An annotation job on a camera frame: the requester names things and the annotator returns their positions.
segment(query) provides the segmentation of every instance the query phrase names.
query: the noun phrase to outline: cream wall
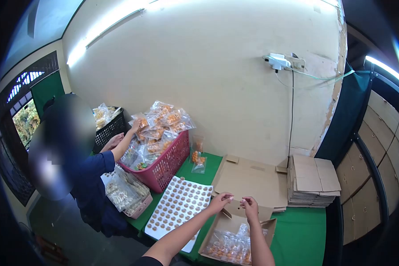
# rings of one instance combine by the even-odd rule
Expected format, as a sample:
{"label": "cream wall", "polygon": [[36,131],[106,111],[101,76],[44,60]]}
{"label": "cream wall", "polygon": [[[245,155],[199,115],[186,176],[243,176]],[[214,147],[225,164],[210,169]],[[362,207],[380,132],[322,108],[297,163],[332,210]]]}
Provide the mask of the cream wall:
{"label": "cream wall", "polygon": [[[64,58],[122,0],[86,0],[63,36]],[[286,164],[291,88],[261,58],[295,53],[306,73],[344,72],[341,8],[319,0],[158,0],[91,45],[71,67],[73,91],[93,108],[102,102],[130,114],[155,100],[183,107],[205,151]],[[292,86],[292,73],[280,71]],[[313,156],[329,127],[341,82],[322,88],[294,74],[291,152]]]}
{"label": "cream wall", "polygon": [[62,85],[64,87],[65,93],[71,92],[71,87],[69,85],[67,77],[66,60],[64,59],[64,54],[62,50],[62,40],[57,40],[27,56],[24,60],[15,65],[11,71],[9,71],[3,79],[0,81],[0,92],[5,88],[9,82],[11,82],[19,73],[21,73],[25,68],[29,67],[32,63],[36,62],[38,59],[48,55],[51,52],[56,51],[58,57],[59,74],[61,76]]}

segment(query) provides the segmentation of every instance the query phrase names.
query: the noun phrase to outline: sticker sheet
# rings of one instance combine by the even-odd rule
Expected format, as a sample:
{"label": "sticker sheet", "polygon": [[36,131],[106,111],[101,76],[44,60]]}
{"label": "sticker sheet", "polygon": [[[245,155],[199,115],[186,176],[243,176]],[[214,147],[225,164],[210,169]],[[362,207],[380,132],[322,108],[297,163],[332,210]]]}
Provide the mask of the sticker sheet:
{"label": "sticker sheet", "polygon": [[[187,181],[184,177],[174,176],[149,218],[145,233],[157,240],[160,239],[207,207],[212,192],[213,186],[205,186]],[[192,251],[198,233],[199,231],[182,251],[187,253]]]}

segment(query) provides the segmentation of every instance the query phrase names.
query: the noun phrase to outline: foliage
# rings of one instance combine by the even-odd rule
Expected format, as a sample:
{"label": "foliage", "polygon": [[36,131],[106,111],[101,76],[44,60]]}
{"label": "foliage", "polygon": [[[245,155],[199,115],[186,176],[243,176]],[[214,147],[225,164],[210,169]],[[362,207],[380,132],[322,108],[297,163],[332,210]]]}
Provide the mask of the foliage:
{"label": "foliage", "polygon": [[36,130],[37,126],[40,124],[40,118],[37,114],[37,109],[34,105],[34,101],[30,100],[27,105],[27,109],[23,107],[13,117],[16,130],[18,131],[22,144],[24,144],[26,148],[28,148],[27,144],[33,137],[34,131]]}

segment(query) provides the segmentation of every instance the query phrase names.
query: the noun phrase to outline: table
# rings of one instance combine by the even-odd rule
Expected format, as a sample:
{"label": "table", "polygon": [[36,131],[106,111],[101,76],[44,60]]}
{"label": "table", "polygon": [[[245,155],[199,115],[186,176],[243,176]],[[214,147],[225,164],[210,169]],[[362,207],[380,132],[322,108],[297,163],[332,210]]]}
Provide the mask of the table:
{"label": "table", "polygon": [[[205,153],[207,165],[204,174],[193,174],[192,163],[187,159],[179,171],[178,177],[186,180],[210,185],[219,168],[222,157]],[[136,220],[127,218],[127,221],[139,231],[139,236],[144,232],[156,205],[161,199],[162,193],[151,192],[153,200],[146,210]],[[207,220],[200,230],[197,242],[190,253],[181,251],[180,254],[191,261],[198,261],[210,265],[224,265],[205,258],[198,254],[198,249],[205,238],[215,216]],[[325,251],[326,214],[325,209],[319,208],[287,208],[285,212],[274,213],[271,218],[277,218],[275,236],[272,241],[271,251],[278,266],[293,265],[322,265]]]}

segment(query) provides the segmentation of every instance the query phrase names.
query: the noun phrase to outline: black sleeve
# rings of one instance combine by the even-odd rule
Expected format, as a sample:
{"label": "black sleeve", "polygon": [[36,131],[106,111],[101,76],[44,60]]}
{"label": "black sleeve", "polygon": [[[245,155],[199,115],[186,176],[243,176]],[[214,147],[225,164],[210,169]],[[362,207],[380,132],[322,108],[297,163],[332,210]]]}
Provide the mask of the black sleeve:
{"label": "black sleeve", "polygon": [[141,257],[136,260],[130,266],[162,266],[162,264],[154,258],[151,257]]}

